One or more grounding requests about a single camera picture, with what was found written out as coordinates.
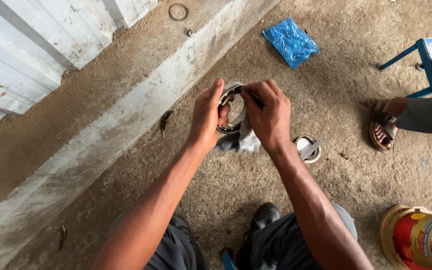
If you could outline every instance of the blue plastic bag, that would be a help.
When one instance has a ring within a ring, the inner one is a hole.
[[[262,32],[273,43],[292,69],[301,65],[309,55],[318,53],[318,45],[291,18]]]

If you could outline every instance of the corrugated wall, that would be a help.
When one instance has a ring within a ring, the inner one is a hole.
[[[158,0],[0,0],[0,120],[24,114]]]

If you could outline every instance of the forearm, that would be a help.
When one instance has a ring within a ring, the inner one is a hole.
[[[333,205],[313,179],[294,144],[268,151],[288,193],[304,239],[324,269],[371,269]]]
[[[206,153],[186,144],[172,164],[134,202],[103,245],[93,269],[142,269],[161,237],[186,187]]]

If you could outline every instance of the red bucket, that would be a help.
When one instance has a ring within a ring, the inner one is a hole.
[[[393,206],[381,220],[379,238],[396,269],[432,269],[432,212],[426,208]]]

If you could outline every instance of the concrete curb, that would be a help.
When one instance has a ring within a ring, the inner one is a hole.
[[[176,53],[0,203],[0,269],[280,0],[228,1]],[[211,10],[214,4],[204,4]]]

